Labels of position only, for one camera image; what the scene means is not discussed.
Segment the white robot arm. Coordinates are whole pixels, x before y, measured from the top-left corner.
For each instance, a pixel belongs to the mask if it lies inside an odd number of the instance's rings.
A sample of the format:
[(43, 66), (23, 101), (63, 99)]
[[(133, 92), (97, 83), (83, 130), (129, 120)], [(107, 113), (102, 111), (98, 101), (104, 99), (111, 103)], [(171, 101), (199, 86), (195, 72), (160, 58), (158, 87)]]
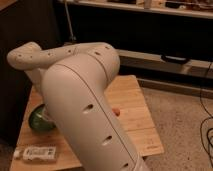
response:
[(110, 44), (43, 50), (29, 42), (11, 50), (7, 61), (28, 74), (85, 171), (150, 171), (104, 95), (120, 67)]

